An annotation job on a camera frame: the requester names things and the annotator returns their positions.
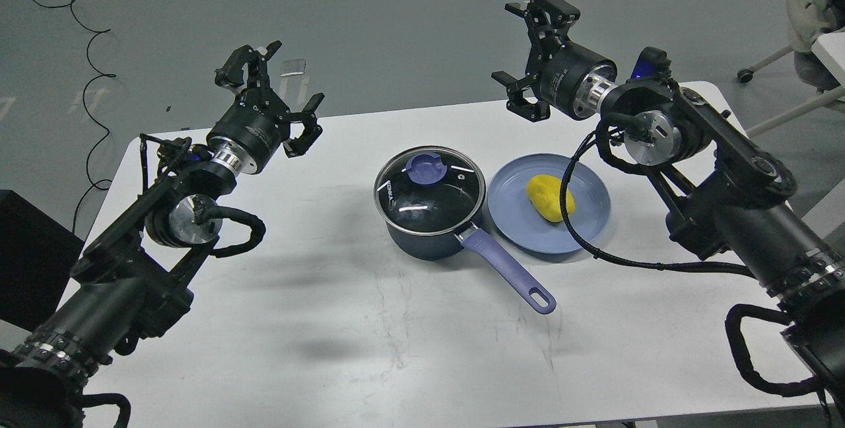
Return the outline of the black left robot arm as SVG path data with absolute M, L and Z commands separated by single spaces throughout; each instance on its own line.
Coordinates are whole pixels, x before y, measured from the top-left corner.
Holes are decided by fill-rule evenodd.
M 262 242 L 266 226 L 257 215 L 218 199 L 240 175 L 262 172 L 278 150 L 304 155 L 323 132 L 315 114 L 323 94 L 293 112 L 271 87 L 267 63 L 281 46 L 238 47 L 215 70 L 215 84 L 234 101 L 205 142 L 139 136 L 142 154 L 157 144 L 156 178 L 142 155 L 142 192 L 71 268 L 79 289 L 2 352 L 3 427 L 81 427 L 84 410 L 102 405 L 118 408 L 117 427 L 129 425 L 129 399 L 87 394 L 88 380 L 113 353 L 130 355 L 187 314 L 188 284 L 208 257 L 238 256 Z

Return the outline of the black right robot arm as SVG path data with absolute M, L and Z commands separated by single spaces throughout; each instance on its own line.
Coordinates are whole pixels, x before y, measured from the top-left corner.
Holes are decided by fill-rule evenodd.
M 636 262 L 607 253 L 564 224 L 595 259 L 629 268 L 724 273 L 753 278 L 776 308 L 737 304 L 724 322 L 740 376 L 752 388 L 783 398 L 818 397 L 826 426 L 843 414 L 843 256 L 787 204 L 797 182 L 782 161 L 761 150 L 699 92 L 672 75 L 667 52 L 646 47 L 631 76 L 617 80 L 609 58 L 570 39 L 580 10 L 565 0 L 507 3 L 526 25 L 530 53 L 520 78 L 504 71 L 510 112 L 532 123 L 556 108 L 582 121 L 597 116 L 562 175 L 565 194 L 574 167 L 595 147 L 601 160 L 648 179 L 667 206 L 669 237 L 697 256 L 691 263 Z M 782 337 L 811 371 L 800 382 L 770 382 L 755 370 L 741 331 L 745 318 L 784 327 Z

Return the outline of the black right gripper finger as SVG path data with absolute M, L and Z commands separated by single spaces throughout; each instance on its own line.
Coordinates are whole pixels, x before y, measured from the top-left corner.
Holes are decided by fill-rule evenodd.
M 570 39 L 568 31 L 582 11 L 565 0 L 528 0 L 505 3 L 505 10 L 524 20 L 530 42 L 531 59 L 550 59 Z
M 505 87 L 507 96 L 505 106 L 508 111 L 531 123 L 538 123 L 551 117 L 550 105 L 547 101 L 537 99 L 531 102 L 524 96 L 525 91 L 539 83 L 538 73 L 527 72 L 523 78 L 517 79 L 505 71 L 495 71 L 491 73 L 491 78 Z

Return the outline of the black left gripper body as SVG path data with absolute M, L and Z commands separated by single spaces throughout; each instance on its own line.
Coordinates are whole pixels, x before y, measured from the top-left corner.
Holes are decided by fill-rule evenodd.
M 212 160 L 235 173 L 262 172 L 290 136 L 284 121 L 289 114 L 290 107 L 275 91 L 244 88 L 208 133 Z

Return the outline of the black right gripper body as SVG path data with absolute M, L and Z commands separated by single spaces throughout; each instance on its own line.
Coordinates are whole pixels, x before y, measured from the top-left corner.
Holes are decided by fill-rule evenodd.
M 561 49 L 541 67 L 538 100 L 573 119 L 586 119 L 598 112 L 599 101 L 615 86 L 617 66 L 609 58 L 574 42 Z

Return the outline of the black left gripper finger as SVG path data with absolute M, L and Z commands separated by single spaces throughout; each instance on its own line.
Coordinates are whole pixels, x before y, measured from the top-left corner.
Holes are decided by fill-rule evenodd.
M 244 96 L 256 90 L 260 100 L 268 100 L 271 80 L 267 61 L 283 46 L 282 42 L 271 42 L 266 47 L 244 45 L 235 49 L 220 69 L 215 69 L 215 85 L 232 91 L 235 96 Z
M 284 115 L 283 123 L 288 125 L 288 131 L 290 131 L 290 124 L 302 124 L 302 127 L 304 127 L 299 136 L 288 137 L 283 141 L 283 148 L 288 158 L 305 155 L 320 138 L 323 127 L 318 123 L 316 111 L 323 100 L 325 100 L 325 94 L 322 92 L 316 93 L 305 103 L 301 112 L 287 112 Z

